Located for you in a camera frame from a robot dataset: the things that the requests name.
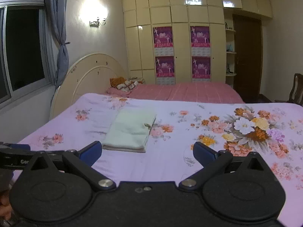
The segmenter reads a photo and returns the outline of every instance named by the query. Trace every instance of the human hand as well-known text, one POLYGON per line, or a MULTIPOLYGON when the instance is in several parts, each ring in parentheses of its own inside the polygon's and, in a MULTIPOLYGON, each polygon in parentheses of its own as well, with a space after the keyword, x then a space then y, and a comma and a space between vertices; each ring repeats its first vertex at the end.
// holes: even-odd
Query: human hand
POLYGON ((0 218, 9 220, 12 216, 12 207, 9 203, 9 191, 0 193, 0 218))

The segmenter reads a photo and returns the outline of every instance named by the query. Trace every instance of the window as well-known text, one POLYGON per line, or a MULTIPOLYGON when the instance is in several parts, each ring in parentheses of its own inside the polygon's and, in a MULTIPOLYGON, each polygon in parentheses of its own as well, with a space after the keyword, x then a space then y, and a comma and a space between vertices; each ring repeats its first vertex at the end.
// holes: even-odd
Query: window
POLYGON ((0 3, 1 106, 51 82, 45 51, 45 8, 43 1, 38 1, 0 3))

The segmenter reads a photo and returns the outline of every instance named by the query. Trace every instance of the floral bedsheet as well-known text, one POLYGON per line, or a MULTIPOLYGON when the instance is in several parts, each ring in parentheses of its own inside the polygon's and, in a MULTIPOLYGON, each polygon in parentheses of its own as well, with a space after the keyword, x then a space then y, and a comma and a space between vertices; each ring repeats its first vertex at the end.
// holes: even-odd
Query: floral bedsheet
POLYGON ((279 220, 287 227, 303 224, 303 108, 295 104, 154 101, 90 93, 20 143, 32 150, 81 149, 104 140, 121 108, 140 107, 157 113, 146 153, 103 150, 94 169, 116 183, 178 184, 202 168, 192 153, 196 141, 234 156, 257 151, 286 191, 279 220))

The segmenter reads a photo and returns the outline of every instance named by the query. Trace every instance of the chair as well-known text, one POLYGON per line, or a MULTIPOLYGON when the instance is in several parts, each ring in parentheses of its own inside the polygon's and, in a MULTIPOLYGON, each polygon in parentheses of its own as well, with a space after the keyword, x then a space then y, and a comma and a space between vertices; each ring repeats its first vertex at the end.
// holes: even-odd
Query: chair
POLYGON ((296 73, 294 75, 294 85, 293 85, 292 90, 289 94, 289 100, 288 101, 275 100, 275 102, 295 103, 295 104, 298 104, 298 105, 302 106, 303 105, 302 92, 303 92, 303 75, 299 74, 299 73, 296 73), (298 80, 298 84, 297 84, 296 92, 294 94, 294 90, 296 88, 296 79, 298 80))

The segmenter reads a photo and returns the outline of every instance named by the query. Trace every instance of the brown wooden door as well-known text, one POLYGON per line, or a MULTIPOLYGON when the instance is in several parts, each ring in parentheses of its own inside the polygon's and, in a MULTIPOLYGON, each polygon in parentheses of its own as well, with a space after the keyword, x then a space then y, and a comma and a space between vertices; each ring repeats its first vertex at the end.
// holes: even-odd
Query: brown wooden door
POLYGON ((235 51, 234 89, 246 103, 259 98, 262 75, 262 24, 258 19, 233 15, 235 51))

